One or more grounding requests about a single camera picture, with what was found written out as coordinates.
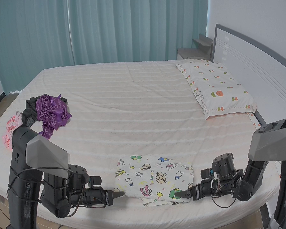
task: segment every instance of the bed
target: bed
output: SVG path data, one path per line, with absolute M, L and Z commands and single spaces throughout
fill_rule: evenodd
M 243 39 L 240 35 L 234 36 L 233 31 L 227 32 L 224 27 L 217 26 L 216 30 L 213 61 L 223 63 L 243 85 L 246 82 L 252 85 L 251 80 L 240 77 L 238 72 L 244 66 L 235 63 L 235 56 L 229 52 L 231 48 L 237 49 L 238 45 L 242 45 Z M 256 51 L 260 49 L 246 43 L 247 46 L 245 44 L 241 48 L 242 55 L 247 58 L 258 55 Z M 262 52 L 259 52 L 260 56 L 271 57 Z M 41 94 L 61 94 L 68 100 L 72 118 L 66 126 L 54 132 L 50 141 L 70 153 L 71 164 L 85 167 L 89 175 L 101 176 L 104 189 L 114 189 L 116 163 L 123 155 L 161 157 L 165 154 L 168 158 L 190 161 L 194 183 L 201 181 L 200 170 L 210 167 L 214 157 L 226 152 L 233 153 L 237 169 L 244 169 L 252 133 L 256 130 L 251 119 L 246 113 L 237 113 L 205 120 L 188 82 L 175 66 L 182 62 L 102 63 L 57 67 L 40 72 L 0 117 L 0 195 L 5 196 L 6 193 L 11 159 L 11 150 L 4 148 L 1 141 L 6 122 L 15 111 L 25 109 L 27 99 Z M 264 106 L 267 98 L 259 94 L 253 97 L 257 101 L 260 122 L 286 118 L 286 112 L 275 117 L 269 115 Z M 32 129 L 41 131 L 41 123 L 35 123 Z M 211 229 L 255 212 L 278 188 L 277 166 L 270 162 L 263 184 L 254 198 L 247 202 L 236 201 L 227 209 L 215 206 L 210 197 L 185 204 L 154 207 L 145 207 L 138 198 L 122 197 L 115 199 L 114 205 L 106 209 L 79 208 L 71 218 L 58 219 L 42 205 L 39 205 L 37 214 L 78 229 Z M 222 206 L 232 201 L 229 196 L 217 199 Z

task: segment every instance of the purple garment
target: purple garment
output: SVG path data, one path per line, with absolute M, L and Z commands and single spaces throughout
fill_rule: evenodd
M 43 121 L 43 131 L 40 132 L 46 139 L 50 139 L 53 131 L 60 126 L 66 125 L 72 115 L 67 111 L 67 105 L 58 97 L 52 97 L 47 94 L 42 95 L 36 101 L 37 120 Z

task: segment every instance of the tile floor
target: tile floor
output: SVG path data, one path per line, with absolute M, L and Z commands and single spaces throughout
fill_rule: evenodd
M 8 108 L 8 106 L 15 100 L 18 96 L 18 93 L 8 94 L 4 97 L 4 99 L 0 102 L 0 116 L 4 113 L 4 111 Z M 9 211 L 8 211 L 8 200 L 3 197 L 0 197 L 0 228 L 5 229 L 9 224 Z M 59 224 L 50 222 L 48 220 L 42 219 L 40 217 L 37 218 L 37 225 L 39 229 L 57 229 Z M 262 218 L 260 211 L 256 211 L 255 213 L 246 216 L 245 218 L 231 223 L 229 225 L 219 227 L 218 229 L 258 229 L 263 228 Z M 61 229 L 74 229 L 71 227 L 63 226 Z

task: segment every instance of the bed frame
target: bed frame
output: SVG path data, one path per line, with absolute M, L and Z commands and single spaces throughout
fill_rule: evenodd
M 225 26 L 216 24 L 212 62 L 222 63 L 250 92 L 260 124 L 286 118 L 286 59 Z

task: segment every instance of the pillow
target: pillow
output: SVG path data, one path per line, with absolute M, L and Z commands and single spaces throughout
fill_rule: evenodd
M 221 63 L 201 59 L 176 66 L 190 84 L 206 119 L 215 115 L 256 111 L 253 97 Z

